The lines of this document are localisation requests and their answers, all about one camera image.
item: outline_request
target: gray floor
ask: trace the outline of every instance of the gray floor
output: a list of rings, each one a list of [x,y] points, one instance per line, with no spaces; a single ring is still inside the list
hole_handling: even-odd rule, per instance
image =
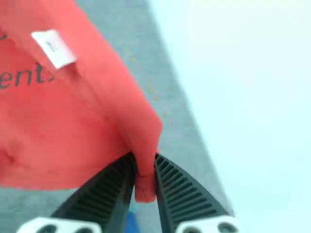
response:
[[[164,123],[159,146],[161,153],[197,179],[230,213],[233,213],[187,109],[187,99],[176,84],[175,73],[163,49],[147,2],[77,2],[118,51],[161,116]],[[157,94],[148,92],[148,79]],[[36,216],[48,216],[73,191],[0,189],[0,232],[13,233],[26,220]],[[137,216],[141,232],[161,232],[157,203],[139,204],[138,207]]]

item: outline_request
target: ribbed grip surface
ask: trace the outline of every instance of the ribbed grip surface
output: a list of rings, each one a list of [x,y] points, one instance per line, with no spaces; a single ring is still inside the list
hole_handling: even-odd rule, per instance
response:
[[[96,222],[103,233],[123,233],[135,176],[135,158],[128,153],[78,189],[52,217]]]
[[[156,155],[155,170],[163,233],[175,232],[178,224],[183,221],[228,215],[193,177],[160,154]]]

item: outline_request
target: clothing label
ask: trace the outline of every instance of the clothing label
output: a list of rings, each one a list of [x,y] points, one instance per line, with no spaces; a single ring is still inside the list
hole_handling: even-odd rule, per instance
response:
[[[31,33],[56,69],[75,62],[76,56],[60,38],[56,30]]]

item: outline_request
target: white wall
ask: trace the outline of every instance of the white wall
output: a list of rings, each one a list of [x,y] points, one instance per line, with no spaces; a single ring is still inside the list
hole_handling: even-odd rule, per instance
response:
[[[150,0],[246,232],[310,230],[310,2]]]

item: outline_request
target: red fabric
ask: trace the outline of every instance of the red fabric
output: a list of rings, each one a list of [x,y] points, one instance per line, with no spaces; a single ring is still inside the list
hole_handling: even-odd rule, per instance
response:
[[[0,185],[77,188],[133,151],[136,198],[153,201],[162,123],[84,12],[73,0],[0,0],[0,28]],[[56,70],[31,37],[50,29],[75,63]]]

